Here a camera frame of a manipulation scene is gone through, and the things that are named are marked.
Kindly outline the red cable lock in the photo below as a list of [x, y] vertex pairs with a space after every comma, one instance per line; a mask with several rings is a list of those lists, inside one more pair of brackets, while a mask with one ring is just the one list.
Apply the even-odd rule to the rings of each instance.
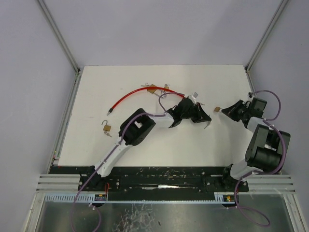
[[[141, 88], [135, 89], [135, 90], [133, 90], [133, 91], [127, 93], [127, 94], [124, 95], [123, 97], [121, 97], [121, 98], [120, 98], [114, 105], [112, 105], [112, 107], [108, 110], [107, 116], [108, 116], [109, 114], [111, 114], [111, 113], [113, 112], [113, 110], [114, 110], [122, 101], [124, 101], [126, 98], [128, 98], [129, 96], [131, 96], [131, 95], [133, 95], [133, 94], [135, 94], [135, 93], [138, 93], [138, 92], [140, 92], [140, 91], [144, 91], [144, 90], [147, 91], [147, 88], [148, 88], [148, 87], [141, 87]], [[180, 96], [180, 97], [182, 97], [182, 98], [185, 97], [185, 95], [182, 94], [182, 93], [176, 93], [176, 91], [171, 90], [170, 88], [166, 88], [166, 89], [167, 89], [167, 92], [166, 92], [166, 93], [176, 94], [176, 95], [178, 95], [178, 96]]]

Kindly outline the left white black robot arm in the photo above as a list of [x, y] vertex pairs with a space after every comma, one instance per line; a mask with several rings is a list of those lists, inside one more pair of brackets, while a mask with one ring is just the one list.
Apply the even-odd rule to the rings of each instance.
[[178, 105], [163, 110], [162, 114], [150, 114], [139, 108], [123, 122], [114, 147], [97, 164], [87, 169], [85, 187], [97, 187], [102, 178], [111, 173], [118, 160], [130, 148], [143, 142], [155, 126], [170, 129], [178, 126], [184, 119], [193, 123], [211, 123], [211, 117], [203, 110], [201, 104], [194, 103], [189, 98], [184, 98]]

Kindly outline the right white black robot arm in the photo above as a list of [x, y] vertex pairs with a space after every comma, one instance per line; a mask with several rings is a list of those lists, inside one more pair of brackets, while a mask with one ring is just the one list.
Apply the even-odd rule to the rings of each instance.
[[267, 101], [252, 98], [239, 100], [227, 108], [216, 108], [235, 122], [242, 122], [253, 133], [244, 159], [225, 167], [221, 185], [228, 191], [237, 189], [238, 181], [254, 174], [277, 174], [283, 167], [291, 135], [277, 130], [263, 119]]

